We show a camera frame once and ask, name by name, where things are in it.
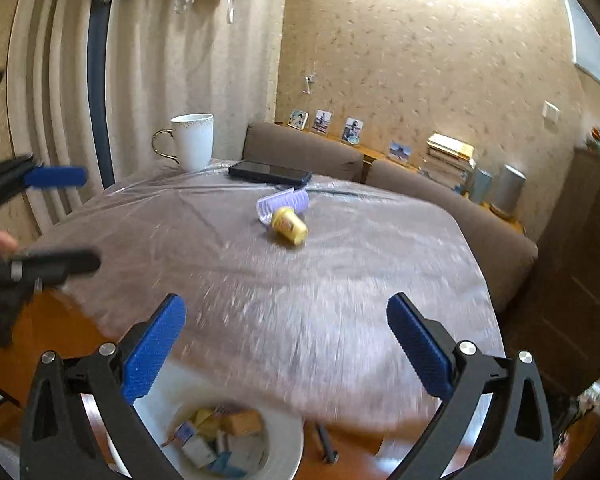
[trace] plastic table cover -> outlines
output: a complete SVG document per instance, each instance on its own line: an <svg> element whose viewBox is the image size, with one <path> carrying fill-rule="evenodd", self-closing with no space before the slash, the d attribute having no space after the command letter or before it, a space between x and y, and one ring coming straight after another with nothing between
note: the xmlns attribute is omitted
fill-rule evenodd
<svg viewBox="0 0 600 480"><path fill-rule="evenodd" d="M256 201L281 188L234 180L230 164L136 173L34 248L99 248L99 272L68 291L106 337L117 341L174 292L187 322L172 356L235 395L266 396L317 420L387 431L433 416L439 401L386 322L396 292L456 340L504 355L482 273L444 210L314 175L309 235L293 247L256 214Z"/></svg>

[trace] yellow cup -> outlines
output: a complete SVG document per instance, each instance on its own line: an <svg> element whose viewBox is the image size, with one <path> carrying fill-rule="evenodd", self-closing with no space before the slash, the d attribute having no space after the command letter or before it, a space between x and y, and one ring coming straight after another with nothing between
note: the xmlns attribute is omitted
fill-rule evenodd
<svg viewBox="0 0 600 480"><path fill-rule="evenodd" d="M271 218L271 227L285 238L291 240L293 245L304 242L304 239L309 234L306 224L298 218L292 207L276 209Z"/></svg>

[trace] framed photo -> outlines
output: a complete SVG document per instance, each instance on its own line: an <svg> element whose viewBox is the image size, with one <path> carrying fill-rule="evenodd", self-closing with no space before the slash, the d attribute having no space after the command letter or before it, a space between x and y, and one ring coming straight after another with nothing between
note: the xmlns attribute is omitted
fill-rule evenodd
<svg viewBox="0 0 600 480"><path fill-rule="evenodd" d="M289 122L287 123L292 128L296 130L304 129L306 124L306 120L309 118L309 114L307 112L303 112L302 110L294 110L289 115Z"/></svg>
<svg viewBox="0 0 600 480"><path fill-rule="evenodd" d="M311 129L318 134L326 135L329 123L331 123L331 112L318 110L315 113L314 125Z"/></svg>
<svg viewBox="0 0 600 480"><path fill-rule="evenodd" d="M342 131L342 140L346 140L350 144L358 144L360 142L360 131L364 124L360 119L347 118Z"/></svg>
<svg viewBox="0 0 600 480"><path fill-rule="evenodd" d="M409 157L411 156L411 148L404 144L398 144L395 140L392 140L389 144L389 158L400 164L408 164Z"/></svg>

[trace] wall outlet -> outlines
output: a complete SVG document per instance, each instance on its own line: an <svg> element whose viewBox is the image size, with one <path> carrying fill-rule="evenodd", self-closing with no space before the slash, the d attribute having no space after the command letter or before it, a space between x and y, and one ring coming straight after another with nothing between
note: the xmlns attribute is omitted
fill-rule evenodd
<svg viewBox="0 0 600 480"><path fill-rule="evenodd" d="M553 124L558 123L558 117L560 117L560 110L557 106L552 105L549 101L544 102L542 107L542 117Z"/></svg>

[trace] beige curtain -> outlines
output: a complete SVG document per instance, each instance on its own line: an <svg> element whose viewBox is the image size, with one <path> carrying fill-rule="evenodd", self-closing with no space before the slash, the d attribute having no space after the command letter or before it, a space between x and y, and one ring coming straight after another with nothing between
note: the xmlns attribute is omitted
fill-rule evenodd
<svg viewBox="0 0 600 480"><path fill-rule="evenodd" d="M214 156L240 158L247 124L274 117L285 0L113 0L106 111L116 178L156 160L151 134L189 112L215 115ZM29 191L41 232L102 191L86 75L91 0L19 0L7 65L15 153L90 172L81 190Z"/></svg>

